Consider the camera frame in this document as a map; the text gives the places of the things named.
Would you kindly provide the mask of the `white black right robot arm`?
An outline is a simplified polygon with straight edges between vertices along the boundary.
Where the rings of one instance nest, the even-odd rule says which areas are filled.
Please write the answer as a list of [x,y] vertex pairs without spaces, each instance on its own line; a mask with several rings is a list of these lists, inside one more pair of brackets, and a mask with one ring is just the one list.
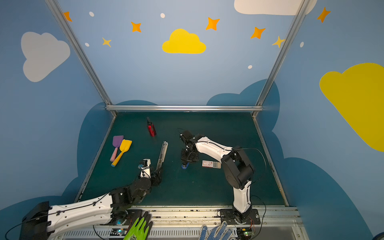
[[226,180],[233,187],[233,208],[239,220],[249,215],[252,208],[250,186],[255,168],[241,147],[227,147],[202,135],[192,135],[189,131],[180,134],[186,145],[181,152],[182,168],[199,161],[199,154],[205,154],[217,160],[224,170]]

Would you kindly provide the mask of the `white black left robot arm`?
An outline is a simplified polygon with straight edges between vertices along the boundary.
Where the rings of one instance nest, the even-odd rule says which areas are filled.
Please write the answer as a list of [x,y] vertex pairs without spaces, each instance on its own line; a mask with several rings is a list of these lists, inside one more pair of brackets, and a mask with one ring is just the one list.
[[21,240],[47,240],[90,225],[121,225],[127,210],[139,204],[162,181],[162,170],[144,174],[132,184],[87,201],[51,206],[37,204],[22,220]]

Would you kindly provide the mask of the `red white staple box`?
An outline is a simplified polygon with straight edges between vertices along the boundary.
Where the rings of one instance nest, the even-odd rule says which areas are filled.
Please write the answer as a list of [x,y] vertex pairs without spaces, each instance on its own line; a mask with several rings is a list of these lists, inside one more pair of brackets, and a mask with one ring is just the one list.
[[205,160],[203,160],[202,167],[204,167],[204,168],[220,169],[222,167],[222,164],[220,162],[213,162],[213,161],[205,161]]

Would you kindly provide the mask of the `long metal stapler magazine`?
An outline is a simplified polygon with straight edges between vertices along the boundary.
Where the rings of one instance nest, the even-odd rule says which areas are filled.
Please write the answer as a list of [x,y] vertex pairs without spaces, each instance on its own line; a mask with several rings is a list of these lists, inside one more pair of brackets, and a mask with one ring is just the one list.
[[160,156],[159,156],[158,163],[157,163],[157,168],[156,168],[156,171],[158,171],[158,172],[162,168],[162,165],[163,165],[163,163],[165,161],[165,156],[166,156],[166,153],[167,153],[168,145],[169,145],[169,143],[167,141],[164,141],[163,144],[162,144],[162,148],[161,148],[161,152],[160,152]]

